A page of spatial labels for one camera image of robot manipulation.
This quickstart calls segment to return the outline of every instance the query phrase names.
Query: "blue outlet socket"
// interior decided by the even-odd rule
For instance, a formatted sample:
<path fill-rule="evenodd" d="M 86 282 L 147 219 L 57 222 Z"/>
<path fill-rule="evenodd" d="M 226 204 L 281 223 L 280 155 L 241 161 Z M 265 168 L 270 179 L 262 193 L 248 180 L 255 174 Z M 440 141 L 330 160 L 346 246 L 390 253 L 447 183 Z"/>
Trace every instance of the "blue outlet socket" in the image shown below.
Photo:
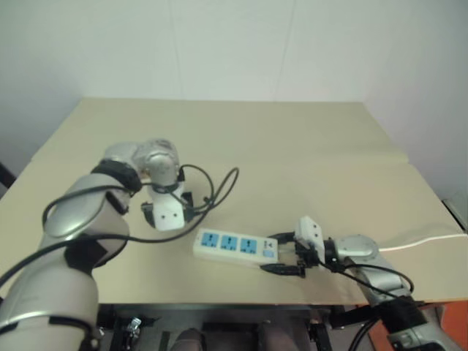
<path fill-rule="evenodd" d="M 221 239 L 221 248 L 235 251 L 237 249 L 237 238 L 235 236 L 224 235 Z"/>
<path fill-rule="evenodd" d="M 203 233 L 202 245 L 209 247 L 216 247 L 218 243 L 219 235 L 213 233 Z"/>
<path fill-rule="evenodd" d="M 257 253 L 257 241 L 252 239 L 241 239 L 241 252 L 247 254 Z"/>

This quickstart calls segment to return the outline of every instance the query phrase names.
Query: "electrical cord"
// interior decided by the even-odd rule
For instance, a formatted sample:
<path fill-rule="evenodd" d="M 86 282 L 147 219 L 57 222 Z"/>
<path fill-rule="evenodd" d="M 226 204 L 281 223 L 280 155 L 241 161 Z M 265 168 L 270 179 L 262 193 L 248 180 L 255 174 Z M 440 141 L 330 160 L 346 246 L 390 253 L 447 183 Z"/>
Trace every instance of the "electrical cord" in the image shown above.
<path fill-rule="evenodd" d="M 63 196 L 60 196 L 59 198 L 55 199 L 51 203 L 49 203 L 47 206 L 45 206 L 44 211 L 42 212 L 42 227 L 45 226 L 45 223 L 47 221 L 47 218 L 49 217 L 50 210 L 58 205 L 59 203 L 62 203 L 66 200 L 73 199 L 78 196 L 86 195 L 86 194 L 91 194 L 93 192 L 101 192 L 103 190 L 121 190 L 122 192 L 126 192 L 133 196 L 133 193 L 128 190 L 127 188 L 124 188 L 122 186 L 118 185 L 101 185 L 101 186 L 93 186 L 91 188 L 87 189 L 82 189 L 82 190 L 77 190 L 76 192 L 70 192 L 69 194 L 65 194 Z"/>
<path fill-rule="evenodd" d="M 457 234 L 448 234 L 448 235 L 429 236 L 428 238 L 423 238 L 423 239 L 420 239 L 418 241 L 414 241 L 414 242 L 409 243 L 409 244 L 382 247 L 382 248 L 379 248 L 379 251 L 380 252 L 389 252 L 389 251 L 408 249 L 410 247 L 421 245 L 421 244 L 427 243 L 429 241 L 442 240 L 442 239 L 451 239 L 451 238 L 468 238 L 468 234 L 466 234 L 466 233 L 457 233 Z"/>
<path fill-rule="evenodd" d="M 372 329 L 378 320 L 378 318 L 372 318 L 371 320 L 368 320 L 366 323 L 364 323 L 361 329 L 359 329 L 359 331 L 356 333 L 354 339 L 351 341 L 351 345 L 348 351 L 357 351 L 359 344 L 361 343 L 364 336 L 366 336 L 366 334 Z"/>
<path fill-rule="evenodd" d="M 409 285 L 409 291 L 411 293 L 415 291 L 415 283 L 413 283 L 412 280 L 407 275 L 403 274 L 402 272 L 395 271 L 394 269 L 381 267 L 379 265 L 367 265 L 367 264 L 360 264 L 360 263 L 353 263 L 351 265 L 346 265 L 344 267 L 344 269 L 350 269 L 350 268 L 373 268 L 379 271 L 396 274 L 397 276 L 400 276 L 401 278 L 407 281 Z"/>
<path fill-rule="evenodd" d="M 33 254 L 30 254 L 28 257 L 24 258 L 23 260 L 18 262 L 16 265 L 11 267 L 11 269 L 9 269 L 7 272 L 5 272 L 3 275 L 0 276 L 0 289 L 18 271 L 20 271 L 21 269 L 26 267 L 28 264 L 34 262 L 38 258 L 40 258 L 40 257 L 42 257 L 42 256 L 44 256 L 44 255 L 46 255 L 46 254 L 48 254 L 48 253 L 50 253 L 52 251 L 55 251 L 57 249 L 61 249 L 63 247 L 71 246 L 71 245 L 81 243 L 81 242 L 84 242 L 84 241 L 96 241 L 96 240 L 110 240 L 110 239 L 113 239 L 113 240 L 123 240 L 123 241 L 134 241 L 134 242 L 142 243 L 142 244 L 163 244 L 163 243 L 167 243 L 167 242 L 174 241 L 174 240 L 177 240 L 179 238 L 182 238 L 182 237 L 190 234 L 204 220 L 204 218 L 208 215 L 208 213 L 214 208 L 213 207 L 214 202 L 216 201 L 219 194 L 221 193 L 224 186 L 226 185 L 227 181 L 231 178 L 231 176 L 233 174 L 234 174 L 233 183 L 235 183 L 235 181 L 237 181 L 237 178 L 239 177 L 239 169 L 237 167 L 233 168 L 232 170 L 230 170 L 227 173 L 227 175 L 224 177 L 221 184 L 219 185 L 219 188 L 217 189 L 217 191 L 214 194 L 214 201 L 212 203 L 210 203 L 210 205 L 207 207 L 207 209 L 205 209 L 201 213 L 201 216 L 195 221 L 195 223 L 190 228 L 182 231 L 181 233 L 179 233 L 177 235 L 171 236 L 169 238 L 164 238 L 164 239 L 143 239 L 143 238 L 136 238 L 136 237 L 133 237 L 133 236 L 125 236 L 125 235 L 119 235 L 119 234 L 97 234 L 97 235 L 93 235 L 93 236 L 85 236 L 85 237 L 81 237 L 81 238 L 71 239 L 71 240 L 68 240 L 68 241 L 61 241 L 59 243 L 52 244 L 52 245 L 47 246 L 47 247 L 45 247 L 43 249 L 40 249 L 40 250 L 36 251 Z M 110 188 L 109 186 L 107 186 L 107 187 L 105 187 L 105 189 L 103 189 L 102 186 L 96 186 L 94 188 L 88 188 L 88 189 L 94 189 L 94 191 L 73 192 L 73 193 L 70 193 L 68 195 L 64 195 L 63 197 L 65 197 L 65 199 L 63 199 L 62 197 L 60 197 L 59 199 L 55 199 L 52 203 L 50 203 L 46 207 L 47 211 L 44 210 L 45 220 L 47 221 L 47 215 L 48 215 L 48 212 L 50 211 L 50 209 L 54 205 L 56 205 L 57 203 L 60 203 L 61 201 L 69 200 L 72 197 L 77 197 L 77 196 L 80 196 L 80 195 L 88 194 L 90 192 L 98 192 L 98 191 L 103 191 L 103 190 L 107 190 L 107 189 L 119 189 L 120 190 L 120 187 L 119 186 L 111 186 L 111 188 Z"/>
<path fill-rule="evenodd" d="M 204 170 L 202 169 L 201 167 L 198 167 L 196 165 L 190 165 L 190 164 L 185 164 L 185 165 L 182 165 L 181 166 L 181 171 L 183 172 L 184 171 L 184 168 L 193 168 L 194 170 L 198 170 L 199 172 L 201 172 L 206 180 L 208 181 L 208 184 L 210 185 L 210 197 L 204 197 L 203 200 L 205 201 L 205 203 L 203 205 L 200 205 L 200 206 L 197 206 L 197 207 L 194 207 L 192 208 L 194 211 L 199 211 L 199 210 L 202 210 L 204 209 L 205 207 L 208 206 L 208 204 L 213 200 L 214 198 L 214 184 L 213 184 L 213 180 L 211 179 L 210 175 Z"/>
<path fill-rule="evenodd" d="M 162 194 L 169 194 L 172 196 L 174 199 L 176 199 L 185 209 L 191 210 L 194 212 L 194 214 L 201 214 L 199 212 L 200 210 L 203 210 L 204 208 L 208 207 L 210 203 L 214 201 L 214 183 L 213 180 L 211 179 L 210 175 L 201 167 L 195 166 L 195 165 L 182 165 L 181 170 L 184 168 L 194 168 L 201 172 L 205 177 L 206 180 L 208 181 L 208 184 L 210 186 L 210 197 L 205 197 L 204 201 L 205 203 L 203 205 L 199 206 L 190 206 L 185 200 L 181 199 L 178 197 L 172 190 L 170 190 L 167 186 L 160 185 L 158 183 L 153 183 L 153 182 L 148 182 L 148 183 L 142 183 L 142 186 L 152 186 L 153 188 L 157 188 L 158 192 L 161 192 Z"/>
<path fill-rule="evenodd" d="M 354 280 L 355 282 L 363 285 L 364 287 L 368 287 L 369 289 L 373 290 L 373 291 L 377 291 L 378 293 L 381 293 L 383 295 L 387 295 L 387 296 L 390 296 L 391 298 L 396 298 L 396 299 L 399 299 L 400 301 L 404 301 L 405 303 L 412 303 L 411 301 L 408 301 L 400 296 L 397 296 L 395 294 L 392 294 L 391 292 L 388 292 L 388 291 L 385 291 L 385 290 L 382 290 L 378 287 L 375 287 L 374 285 L 372 284 L 369 284 L 368 282 L 365 282 L 364 280 L 362 279 L 359 279 L 359 278 L 356 278 L 355 276 L 351 275 L 351 274 L 348 274 L 344 271 L 336 271 L 334 270 L 332 267 L 330 267 L 329 265 L 326 265 L 325 263 L 323 262 L 319 262 L 319 264 L 324 267 L 324 268 L 327 268 L 329 271 L 331 272 L 334 272 L 334 273 L 338 273 L 338 274 L 341 274 L 342 276 L 346 276 L 347 278 L 351 279 L 351 280 Z"/>

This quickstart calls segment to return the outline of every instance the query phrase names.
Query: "power outlet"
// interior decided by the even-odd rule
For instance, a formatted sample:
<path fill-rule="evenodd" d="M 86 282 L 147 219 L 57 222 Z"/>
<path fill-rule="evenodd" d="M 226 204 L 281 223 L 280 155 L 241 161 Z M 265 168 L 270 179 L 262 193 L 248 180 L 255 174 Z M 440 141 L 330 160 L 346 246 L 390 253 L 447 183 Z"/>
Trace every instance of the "power outlet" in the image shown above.
<path fill-rule="evenodd" d="M 203 233 L 202 246 L 216 247 L 219 235 L 215 233 Z"/>
<path fill-rule="evenodd" d="M 200 229 L 193 243 L 196 257 L 242 265 L 278 263 L 278 241 L 261 236 Z"/>
<path fill-rule="evenodd" d="M 254 239 L 242 239 L 241 240 L 241 252 L 246 254 L 257 253 L 257 241 Z"/>
<path fill-rule="evenodd" d="M 235 251 L 237 249 L 237 238 L 231 235 L 223 235 L 221 249 Z"/>

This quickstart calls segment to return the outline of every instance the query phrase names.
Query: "silver robot arm segment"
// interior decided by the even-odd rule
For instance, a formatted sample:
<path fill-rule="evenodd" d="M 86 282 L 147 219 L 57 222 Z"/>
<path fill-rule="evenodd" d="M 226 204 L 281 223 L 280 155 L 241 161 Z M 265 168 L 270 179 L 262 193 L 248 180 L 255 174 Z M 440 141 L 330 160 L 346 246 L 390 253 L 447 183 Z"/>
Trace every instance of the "silver robot arm segment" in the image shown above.
<path fill-rule="evenodd" d="M 393 269 L 380 255 L 377 244 L 362 235 L 325 241 L 325 260 L 329 265 L 365 264 Z M 375 268 L 357 267 L 351 268 L 351 271 L 356 278 L 399 297 L 394 298 L 359 284 L 369 305 L 376 309 L 387 328 L 388 340 L 395 350 L 461 351 L 460 346 L 438 325 L 427 321 L 400 276 Z"/>
<path fill-rule="evenodd" d="M 96 186 L 141 189 L 149 176 L 162 186 L 177 184 L 178 157 L 167 140 L 120 143 L 105 152 L 92 173 L 67 193 Z M 123 220 L 129 193 L 108 189 L 60 202 L 45 223 L 40 249 L 82 235 L 129 235 Z M 91 270 L 115 257 L 121 240 L 86 241 L 51 252 L 26 267 L 0 308 L 0 350 L 96 350 L 98 293 Z"/>

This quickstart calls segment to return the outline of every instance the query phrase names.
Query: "white cable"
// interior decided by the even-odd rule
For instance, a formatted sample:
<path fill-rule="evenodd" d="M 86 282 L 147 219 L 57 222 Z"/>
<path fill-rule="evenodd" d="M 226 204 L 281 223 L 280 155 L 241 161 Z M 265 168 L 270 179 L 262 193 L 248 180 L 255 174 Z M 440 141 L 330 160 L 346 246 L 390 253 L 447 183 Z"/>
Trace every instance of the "white cable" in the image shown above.
<path fill-rule="evenodd" d="M 379 251 L 380 252 L 389 252 L 389 251 L 408 249 L 410 247 L 414 247 L 414 246 L 417 246 L 417 245 L 427 243 L 428 241 L 441 240 L 441 239 L 451 239 L 451 238 L 461 238 L 461 237 L 468 238 L 468 235 L 466 233 L 458 233 L 458 234 L 449 234 L 449 235 L 430 236 L 428 238 L 420 239 L 418 241 L 413 241 L 412 243 L 409 243 L 409 244 L 403 244 L 403 245 L 398 245 L 398 246 L 390 246 L 390 247 L 382 247 L 382 248 L 379 248 Z"/>

